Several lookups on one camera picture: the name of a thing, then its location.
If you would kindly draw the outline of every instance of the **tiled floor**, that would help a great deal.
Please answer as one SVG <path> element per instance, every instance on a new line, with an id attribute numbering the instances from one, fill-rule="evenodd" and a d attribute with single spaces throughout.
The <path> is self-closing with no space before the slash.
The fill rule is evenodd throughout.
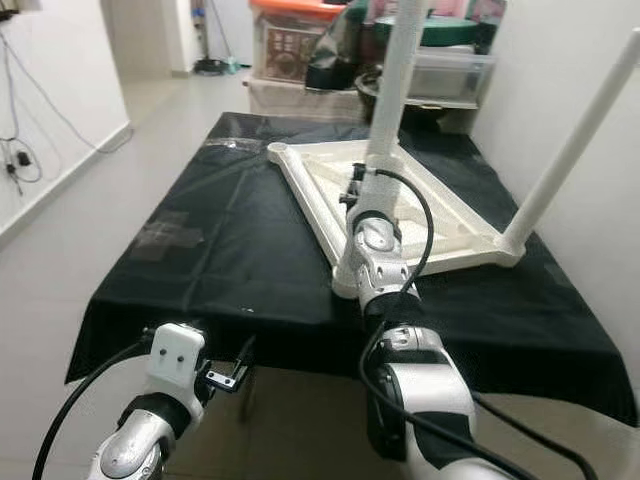
<path id="1" fill-rule="evenodd" d="M 140 125 L 186 81 L 184 78 L 172 77 L 121 79 L 122 96 L 132 125 Z"/>
<path id="2" fill-rule="evenodd" d="M 28 478 L 91 293 L 225 110 L 246 111 L 241 75 L 191 78 L 0 252 L 0 478 Z M 84 478 L 143 381 L 144 359 L 114 367 L 81 399 L 55 444 L 47 479 Z M 353 380 L 261 368 L 254 408 L 220 395 L 179 445 L 170 480 L 399 479 L 365 437 L 364 392 Z M 491 399 L 593 461 L 603 480 L 640 478 L 640 435 L 583 408 L 541 399 Z M 579 472 L 479 412 L 479 439 L 541 479 Z"/>

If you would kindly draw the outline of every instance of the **white pipe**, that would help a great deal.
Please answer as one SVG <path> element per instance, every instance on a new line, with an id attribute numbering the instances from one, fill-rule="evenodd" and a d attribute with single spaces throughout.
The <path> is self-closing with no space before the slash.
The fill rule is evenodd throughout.
<path id="1" fill-rule="evenodd" d="M 430 0 L 400 0 L 382 70 L 382 86 L 371 122 L 365 162 L 371 168 L 402 171 L 402 164 L 391 157 L 409 93 L 415 66 L 415 51 L 420 44 Z M 359 203 L 393 217 L 399 192 L 398 183 L 386 177 L 367 175 Z"/>
<path id="2" fill-rule="evenodd" d="M 533 187 L 511 223 L 502 235 L 501 241 L 516 251 L 522 251 L 524 243 L 558 193 L 598 127 L 614 104 L 620 91 L 640 60 L 640 28 L 635 28 L 621 55 L 616 60 L 604 83 L 582 115 L 575 130 L 566 141 L 555 161 L 547 167 L 542 177 Z"/>

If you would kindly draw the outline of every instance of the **storage box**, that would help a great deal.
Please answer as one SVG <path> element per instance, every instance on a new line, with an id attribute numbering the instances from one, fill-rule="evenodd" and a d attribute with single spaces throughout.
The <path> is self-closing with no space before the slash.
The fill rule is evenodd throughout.
<path id="1" fill-rule="evenodd" d="M 364 122 L 365 108 L 355 90 L 313 90 L 253 76 L 243 83 L 249 90 L 250 111 L 257 115 L 331 123 Z"/>
<path id="2" fill-rule="evenodd" d="M 316 42 L 344 7 L 322 0 L 251 0 L 253 76 L 304 83 Z"/>
<path id="3" fill-rule="evenodd" d="M 459 103 L 461 108 L 474 108 L 472 105 L 476 105 L 480 88 L 494 63 L 491 55 L 431 52 L 421 48 L 409 97 L 425 103 Z"/>

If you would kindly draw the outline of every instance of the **black tablecloth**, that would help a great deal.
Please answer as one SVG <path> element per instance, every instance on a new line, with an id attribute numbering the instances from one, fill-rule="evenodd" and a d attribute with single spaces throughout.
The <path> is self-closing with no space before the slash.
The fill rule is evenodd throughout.
<path id="1" fill-rule="evenodd" d="M 354 375 L 358 307 L 332 295 L 329 264 L 266 146 L 366 136 L 364 127 L 225 113 L 93 295 L 67 380 L 143 326 L 185 319 L 207 331 L 219 359 L 255 333 L 261 365 Z M 467 136 L 401 143 L 494 227 L 507 225 L 516 206 Z M 542 242 L 532 237 L 527 250 L 513 269 L 420 279 L 429 326 L 475 390 L 567 400 L 636 425 L 620 353 Z"/>

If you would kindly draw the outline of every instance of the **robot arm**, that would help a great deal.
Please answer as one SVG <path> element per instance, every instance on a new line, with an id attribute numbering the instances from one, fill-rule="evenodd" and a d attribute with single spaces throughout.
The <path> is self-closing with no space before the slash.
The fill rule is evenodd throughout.
<path id="1" fill-rule="evenodd" d="M 188 325 L 168 323 L 154 335 L 145 393 L 118 421 L 118 430 L 98 448 L 88 480 L 159 480 L 164 463 L 187 429 L 200 424 L 216 389 L 233 393 L 248 371 L 251 338 L 230 377 L 210 369 L 201 350 L 205 339 Z"/>
<path id="2" fill-rule="evenodd" d="M 445 350 L 439 335 L 418 326 L 424 316 L 414 285 L 401 290 L 409 279 L 402 259 L 400 233 L 391 221 L 375 211 L 357 208 L 357 184 L 349 195 L 353 237 L 349 265 L 367 331 L 386 321 L 366 367 L 378 390 L 404 410 L 473 442 L 475 409 L 469 388 Z M 402 308 L 383 318 L 402 295 Z M 507 480 L 510 475 L 437 436 L 400 418 L 374 396 L 367 400 L 368 435 L 383 457 L 401 461 L 410 479 Z"/>

